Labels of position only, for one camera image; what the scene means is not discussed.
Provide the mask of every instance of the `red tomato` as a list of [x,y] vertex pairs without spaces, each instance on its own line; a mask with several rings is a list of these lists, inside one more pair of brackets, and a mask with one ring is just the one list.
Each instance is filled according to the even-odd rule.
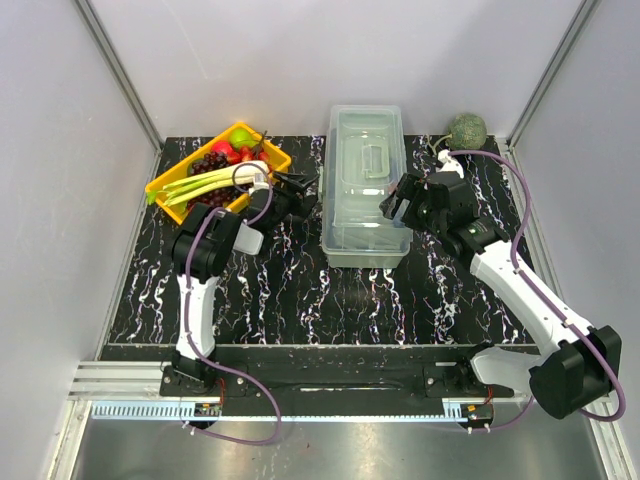
[[238,152],[234,152],[232,150],[231,153],[227,154],[227,163],[229,165],[237,165],[241,161],[242,161],[242,155],[240,155]]
[[232,153],[235,153],[231,144],[224,140],[214,143],[213,146],[211,147],[211,151],[224,153],[227,156],[231,155]]

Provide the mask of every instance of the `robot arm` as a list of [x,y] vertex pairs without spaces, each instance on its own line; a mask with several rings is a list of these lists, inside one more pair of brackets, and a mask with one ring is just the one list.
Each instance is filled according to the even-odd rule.
[[187,340],[187,334],[191,334],[191,340],[205,357],[213,355],[215,291],[232,250],[257,255],[263,246],[265,239],[263,234],[271,231],[287,215],[306,217],[316,204],[317,196],[305,194],[317,180],[317,176],[275,172],[274,177],[279,184],[273,187],[271,200],[269,200],[268,184],[264,182],[263,177],[261,177],[262,181],[256,177],[247,209],[248,218],[257,220],[251,227],[247,226],[238,214],[223,211],[216,214],[198,242],[193,255],[190,266],[190,290],[187,288],[185,273],[187,257],[196,234],[212,207],[201,203],[196,204],[178,230],[167,253],[173,261],[180,286],[181,317],[184,315],[186,302],[189,302],[191,332],[185,331],[185,322],[181,318],[180,336],[171,362],[174,372],[203,382],[205,385],[212,383],[214,372],[197,357]]
[[381,210],[394,218],[404,209],[406,226],[437,236],[449,255],[497,293],[539,349],[539,355],[528,355],[479,346],[468,359],[474,380],[532,393],[555,418],[564,418],[610,392],[612,385],[602,367],[567,325],[588,336],[616,374],[620,337],[611,327],[593,328],[519,262],[519,270],[565,313],[567,319],[560,321],[512,265],[512,244],[506,234],[489,218],[476,214],[475,195],[463,180],[459,164],[443,152],[439,163],[441,170],[426,179],[405,174]]

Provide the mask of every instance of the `white wall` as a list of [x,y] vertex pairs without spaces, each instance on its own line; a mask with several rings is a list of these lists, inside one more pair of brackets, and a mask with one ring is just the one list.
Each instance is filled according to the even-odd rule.
[[1,0],[0,477],[38,478],[153,152],[70,0]]
[[580,0],[93,0],[164,136],[235,120],[320,134],[338,103],[406,133],[475,111],[510,133]]
[[517,145],[566,299],[622,335],[640,465],[640,4],[602,2]]

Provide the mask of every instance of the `cable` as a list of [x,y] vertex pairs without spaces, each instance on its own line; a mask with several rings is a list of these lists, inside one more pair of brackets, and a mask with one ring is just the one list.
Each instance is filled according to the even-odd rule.
[[522,411],[516,415],[515,417],[513,417],[511,420],[509,420],[507,423],[503,423],[502,425],[498,425],[496,427],[491,427],[491,429],[487,429],[487,430],[479,430],[476,429],[473,431],[473,433],[491,433],[491,432],[499,432],[501,430],[506,430],[507,428],[511,428],[513,427],[516,423],[519,423],[524,416],[531,410],[531,407],[533,406],[533,395],[531,395],[531,397],[529,397],[529,401],[527,402],[527,404],[524,406],[524,408],[522,409]]
[[482,403],[482,405],[486,405],[493,399],[493,387],[489,385],[489,393],[487,394],[487,399]]
[[260,167],[259,165],[256,165],[255,163],[241,163],[233,170],[233,173],[231,174],[231,181],[233,182],[233,186],[243,193],[247,193],[248,190],[243,190],[242,188],[240,188],[240,186],[236,184],[236,173],[242,167],[256,168],[257,170],[260,171],[260,173],[262,173],[262,175],[264,175],[264,178],[267,179],[267,183],[269,184],[269,196],[267,197],[267,203],[265,203],[264,208],[258,215],[256,215],[255,217],[253,217],[251,220],[247,222],[247,225],[253,225],[254,223],[256,223],[258,220],[260,220],[262,217],[266,215],[267,211],[269,210],[269,207],[271,206],[271,202],[273,201],[273,182],[271,182],[271,178],[269,178],[269,173],[265,172],[264,168]]
[[[235,173],[242,166],[246,166],[246,165],[249,165],[249,164],[238,165],[238,167],[233,171],[232,178],[234,179],[234,183],[235,183]],[[256,217],[254,217],[252,220],[247,222],[247,225],[251,225],[252,223],[254,223],[257,220],[259,220],[267,212],[267,210],[271,206],[271,201],[273,199],[273,184],[271,182],[271,179],[269,178],[269,176],[267,175],[267,173],[264,171],[263,168],[261,168],[261,167],[259,167],[257,165],[253,165],[253,164],[251,164],[251,165],[253,167],[257,168],[258,170],[260,170],[265,175],[265,177],[267,179],[267,182],[269,184],[269,197],[267,198],[267,202],[266,202],[264,208],[262,209],[262,211],[258,215],[256,215]],[[198,229],[198,232],[196,233],[196,236],[195,236],[195,238],[193,240],[193,243],[191,244],[191,248],[189,248],[189,253],[187,254],[187,261],[186,261],[186,264],[185,264],[185,276],[187,277],[187,293],[185,294],[185,302],[184,302],[185,303],[185,305],[184,305],[184,329],[185,329],[185,333],[186,333],[186,336],[187,336],[187,342],[189,343],[189,346],[191,347],[193,352],[196,354],[196,356],[202,362],[204,362],[206,365],[209,365],[210,367],[215,368],[216,370],[220,370],[222,372],[231,373],[233,375],[237,375],[239,377],[242,377],[242,378],[250,381],[251,383],[253,383],[260,390],[262,390],[262,392],[266,395],[266,397],[271,402],[271,405],[273,405],[273,409],[274,409],[274,411],[276,413],[276,428],[275,428],[275,431],[273,432],[273,435],[271,435],[269,438],[266,438],[264,440],[245,440],[245,439],[242,439],[242,438],[230,437],[230,436],[227,436],[227,435],[222,435],[220,433],[209,432],[207,430],[200,430],[200,429],[195,429],[195,428],[192,430],[192,433],[193,433],[193,431],[197,431],[198,433],[201,433],[202,435],[206,435],[207,437],[217,438],[217,439],[220,439],[220,440],[227,440],[229,442],[239,443],[241,445],[250,445],[250,446],[269,445],[269,444],[275,443],[277,440],[279,440],[280,431],[282,429],[282,414],[280,413],[280,407],[278,406],[278,402],[276,402],[276,399],[273,398],[273,395],[271,394],[271,392],[269,391],[269,389],[267,387],[265,387],[262,383],[260,383],[259,380],[257,380],[256,378],[252,377],[248,373],[242,372],[240,370],[236,370],[235,368],[225,367],[223,365],[220,365],[219,363],[212,362],[207,357],[205,357],[202,354],[202,352],[198,350],[198,347],[196,346],[196,344],[194,343],[193,339],[191,338],[191,329],[189,328],[189,300],[191,299],[191,262],[193,261],[193,255],[195,254],[196,247],[197,247],[198,243],[200,243],[200,240],[202,239],[202,236],[204,235],[204,232],[206,231],[207,227],[209,226],[209,223],[211,223],[211,220],[213,219],[213,217],[218,212],[223,212],[223,211],[225,211],[224,208],[217,207],[217,208],[214,208],[213,210],[211,210],[211,212],[209,212],[209,214],[203,220],[202,225]]]
[[[547,297],[542,290],[540,290],[540,288],[529,277],[529,275],[527,275],[525,271],[520,269],[520,264],[518,262],[518,256],[517,256],[518,245],[520,244],[520,240],[524,235],[524,229],[529,223],[529,218],[531,217],[531,192],[529,190],[529,185],[527,184],[522,174],[510,162],[502,158],[500,155],[496,155],[495,153],[492,153],[492,152],[485,152],[482,150],[456,150],[456,151],[450,152],[449,155],[451,156],[456,156],[456,155],[487,156],[495,160],[496,162],[500,163],[501,165],[504,165],[505,167],[507,167],[516,176],[516,178],[520,182],[520,185],[522,185],[522,189],[524,190],[525,208],[524,208],[524,215],[522,216],[522,223],[520,224],[520,228],[518,228],[518,231],[516,232],[516,235],[513,238],[513,244],[511,246],[511,263],[513,263],[513,266],[515,267],[516,271],[522,277],[524,282],[531,288],[531,290],[533,290],[533,292],[538,296],[538,298],[540,298],[540,300],[542,300],[544,304],[547,307],[549,307],[549,309],[564,323],[567,320],[567,316],[564,314],[564,312],[560,310],[558,306],[554,304],[553,301],[549,297]],[[602,422],[613,422],[615,420],[618,420],[624,415],[624,412],[627,409],[627,400],[624,395],[622,385],[618,380],[618,377],[616,376],[613,369],[609,366],[609,363],[607,363],[606,359],[602,356],[602,354],[598,351],[595,345],[591,342],[591,340],[589,340],[586,337],[586,335],[584,335],[575,325],[568,324],[567,326],[585,344],[585,346],[589,349],[592,355],[596,358],[596,360],[598,361],[598,363],[600,364],[604,372],[609,377],[609,380],[611,381],[613,388],[615,389],[616,394],[618,395],[618,410],[613,415],[610,415],[610,416],[596,415],[596,414],[587,412],[584,409],[580,411],[582,412],[583,415],[593,420],[599,420]]]
[[224,407],[224,392],[227,391],[227,385],[224,383],[224,378],[220,377],[216,382],[220,384],[220,408]]
[[431,147],[431,150],[433,150],[433,154],[437,157],[438,156],[438,145],[440,145],[442,142],[444,142],[445,140],[449,140],[451,137],[453,137],[453,135],[449,134],[449,135],[445,135],[443,137],[440,137],[438,140],[436,140],[436,143],[434,143],[433,145],[431,145],[428,141],[427,141],[427,145],[429,145]]

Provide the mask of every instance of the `yellow tray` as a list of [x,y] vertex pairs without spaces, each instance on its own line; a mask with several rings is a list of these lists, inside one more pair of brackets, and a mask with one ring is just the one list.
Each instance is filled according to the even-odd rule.
[[[231,127],[227,128],[224,132],[222,132],[216,138],[214,138],[210,142],[200,147],[198,150],[193,152],[191,155],[189,155],[187,158],[182,160],[176,166],[167,170],[165,173],[160,175],[154,181],[149,183],[145,187],[144,191],[146,193],[149,193],[153,190],[156,190],[156,191],[161,190],[168,183],[175,182],[176,180],[185,178],[187,176],[187,171],[189,170],[189,165],[191,165],[191,162],[194,162],[195,160],[200,160],[201,158],[203,158],[205,153],[209,153],[214,143],[217,143],[221,140],[228,141],[229,137],[231,136],[231,132],[234,131],[236,128],[244,128],[246,131],[248,131],[251,134],[251,136],[255,140],[260,140],[260,136],[261,136],[260,133],[256,132],[248,125],[242,122],[238,122],[232,125]],[[263,147],[264,147],[264,151],[267,152],[267,154],[269,155],[268,163],[269,165],[271,165],[273,170],[278,172],[285,172],[285,173],[289,171],[289,166],[291,165],[291,157],[289,155],[284,153],[278,147],[274,146],[268,140],[264,141]],[[178,222],[178,225],[180,225],[184,221],[188,212],[186,211],[179,212],[175,209],[175,206],[167,207],[164,204],[165,199],[166,199],[166,195],[160,193],[156,197],[156,203],[160,208],[162,208],[165,212],[167,212],[171,218],[173,218],[176,222]],[[249,195],[244,193],[239,198],[237,198],[232,203],[230,203],[227,206],[227,209],[231,210],[232,212],[238,213],[243,208],[246,208],[247,205],[249,205]]]

